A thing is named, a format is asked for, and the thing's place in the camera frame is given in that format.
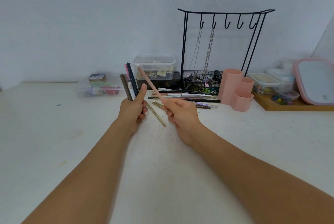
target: white wall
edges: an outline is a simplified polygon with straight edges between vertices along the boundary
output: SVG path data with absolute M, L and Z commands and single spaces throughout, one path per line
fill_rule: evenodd
M 326 58 L 334 63 L 334 15 L 315 49 L 313 57 Z
M 281 57 L 311 56 L 334 13 L 334 0 L 0 0 L 0 5 L 0 86 L 5 87 L 20 80 L 75 81 L 102 70 L 120 73 L 137 54 L 173 54 L 180 65 L 183 14 L 178 7 L 276 9 L 266 17 L 250 67 L 264 70 Z M 196 69 L 204 67 L 212 22 L 203 20 Z M 247 49 L 248 22 L 238 31 L 237 19 L 231 17 L 226 32 L 223 19 L 216 21 L 209 70 L 239 68 Z M 189 17 L 185 67 L 198 26 L 199 16 Z M 8 71 L 17 77 L 7 77 Z

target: wooden board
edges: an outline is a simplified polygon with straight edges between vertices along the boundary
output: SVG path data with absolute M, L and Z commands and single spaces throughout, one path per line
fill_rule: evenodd
M 280 105 L 271 100 L 272 95 L 258 95 L 252 92 L 254 100 L 267 111 L 334 111 L 334 106 L 309 105 L 300 97 L 294 105 Z

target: hook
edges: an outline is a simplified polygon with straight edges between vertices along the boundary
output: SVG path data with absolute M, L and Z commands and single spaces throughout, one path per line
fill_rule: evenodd
M 213 14 L 213 19 L 212 19 L 212 28 L 213 28 L 213 29 L 216 27 L 216 22 L 215 22 L 214 25 L 213 25 L 213 22 L 214 22 L 214 16 L 215 16 L 215 14 Z
M 201 20 L 199 21 L 199 27 L 200 28 L 203 28 L 203 24 L 204 24 L 204 22 L 202 22 L 202 16 L 203 16 L 203 14 L 201 14 Z
M 239 20 L 238 20 L 238 25 L 237 25 L 237 28 L 238 28 L 238 29 L 241 29 L 242 25 L 244 24 L 244 22 L 242 22 L 242 23 L 241 23 L 241 26 L 239 27 L 240 17 L 241 17 L 241 14 L 239 15 Z
M 251 23 L 252 23 L 253 17 L 254 17 L 254 14 L 252 15 L 252 18 L 251 18 L 250 23 L 249 23 L 249 28 L 250 29 L 253 29 L 257 25 L 257 23 L 254 23 L 254 26 L 251 28 Z
M 231 23 L 231 22 L 229 22 L 229 23 L 228 23 L 228 26 L 226 27 L 226 20 L 227 20 L 227 19 L 228 19 L 228 14 L 226 14 L 226 16 L 225 16 L 225 29 L 228 29 L 228 27 L 229 27 L 229 25 L 230 25 L 230 23 Z

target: table surface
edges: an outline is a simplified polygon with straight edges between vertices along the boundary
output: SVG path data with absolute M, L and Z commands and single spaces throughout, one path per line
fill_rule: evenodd
M 20 223 L 116 119 L 125 93 L 78 98 L 69 83 L 0 93 L 0 223 Z M 111 223 L 252 223 L 236 197 L 155 108 L 125 158 Z M 334 196 L 334 114 L 201 110 L 201 122 L 240 149 Z

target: black metal rack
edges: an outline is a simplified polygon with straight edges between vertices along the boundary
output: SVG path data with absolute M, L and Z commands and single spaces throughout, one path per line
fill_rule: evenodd
M 244 22 L 242 22 L 242 23 L 240 24 L 240 18 L 241 18 L 241 15 L 252 15 L 252 18 L 251 18 L 251 20 L 250 20 L 250 23 L 249 23 L 249 26 L 248 26 L 248 27 L 249 27 L 249 29 L 254 29 L 254 31 L 253 31 L 253 35 L 252 35 L 252 38 L 251 38 L 251 40 L 250 40 L 250 43 L 249 43 L 249 46 L 248 46 L 248 49 L 247 49 L 247 53 L 246 53 L 244 62 L 243 62 L 243 64 L 242 64 L 241 71 L 244 69 L 244 66 L 245 66 L 245 63 L 246 63 L 246 60 L 247 60 L 249 51 L 251 50 L 251 46 L 252 46 L 252 43 L 253 43 L 253 39 L 254 39 L 254 36 L 255 36 L 257 27 L 258 27 L 259 22 L 260 22 L 260 18 L 261 18 L 261 16 L 263 15 L 263 18 L 262 18 L 262 20 L 261 20 L 261 24 L 260 24 L 260 28 L 259 28 L 259 31 L 258 31 L 257 36 L 256 36 L 255 44 L 254 44 L 254 46 L 253 46 L 253 50 L 252 50 L 251 56 L 250 56 L 249 61 L 248 61 L 247 69 L 246 69 L 245 74 L 244 74 L 244 75 L 246 76 L 247 71 L 248 71 L 248 68 L 249 68 L 249 65 L 250 65 L 251 60 L 252 60 L 252 57 L 253 57 L 253 54 L 254 54 L 254 50 L 255 50 L 257 41 L 258 41 L 258 39 L 259 39 L 261 30 L 262 30 L 262 26 L 263 26 L 263 22 L 264 22 L 264 20 L 265 20 L 265 16 L 266 16 L 268 13 L 275 11 L 275 9 L 268 9 L 268 10 L 260 11 L 260 12 L 229 13 L 229 12 L 195 12 L 195 11 L 186 11 L 186 10 L 179 9 L 179 8 L 178 8 L 178 10 L 184 12 L 184 23 L 183 23 L 183 44 L 182 44 L 182 62 L 181 62 L 181 89 L 184 89 L 184 78 L 185 78 L 187 75 L 192 75 L 192 76 L 193 76 L 193 75 L 196 74 L 198 77 L 201 76 L 202 78 L 204 78 L 205 76 L 212 77 L 212 76 L 213 76 L 213 72 L 214 72 L 214 71 L 204 71 L 204 70 L 183 70 L 184 53 L 185 53 L 185 44 L 186 44 L 186 37 L 187 37 L 188 15 L 189 15 L 189 14 L 201 14 L 201 20 L 200 20 L 200 23 L 199 23 L 200 28 L 202 28 L 202 27 L 203 27 L 203 24 L 204 24 L 204 22 L 202 22 L 202 16 L 203 16 L 204 14 L 213 15 L 213 19 L 212 19 L 212 28 L 213 28 L 213 29 L 216 27 L 216 22 L 214 22 L 214 17 L 215 17 L 215 15 L 225 15 L 225 24 L 224 24 L 225 29 L 228 29 L 229 26 L 230 26 L 230 24 L 231 24 L 231 22 L 228 22 L 228 24 L 226 25 L 228 15 L 239 15 L 238 23 L 237 23 L 237 26 L 236 26 L 237 29 L 241 29 L 241 27 L 242 27 L 243 24 L 244 24 Z M 252 25 L 253 18 L 254 18 L 254 16 L 257 16 L 257 15 L 258 15 L 257 22 L 254 23 L 254 24 Z M 206 93 L 206 94 L 210 93 L 210 94 L 213 94 L 213 95 L 217 95 L 217 94 L 218 94 L 218 91 L 219 91 L 219 88 L 217 88 L 217 87 L 214 87 L 214 88 L 206 88 L 204 82 L 199 82 L 199 83 L 196 83 L 195 85 L 196 85 L 196 87 L 197 87 L 197 91 L 202 92 L 202 93 Z

